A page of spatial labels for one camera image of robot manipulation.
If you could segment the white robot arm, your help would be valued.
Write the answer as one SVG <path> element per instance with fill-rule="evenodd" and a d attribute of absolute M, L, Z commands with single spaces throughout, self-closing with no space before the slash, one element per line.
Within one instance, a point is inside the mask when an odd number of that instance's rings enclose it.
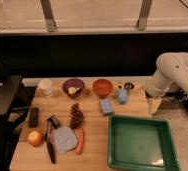
<path fill-rule="evenodd" d="M 146 83 L 145 92 L 150 96 L 149 113 L 154 114 L 161 104 L 161 97 L 172 83 L 188 95 L 188 53 L 167 52 L 156 60 L 156 71 Z"/>

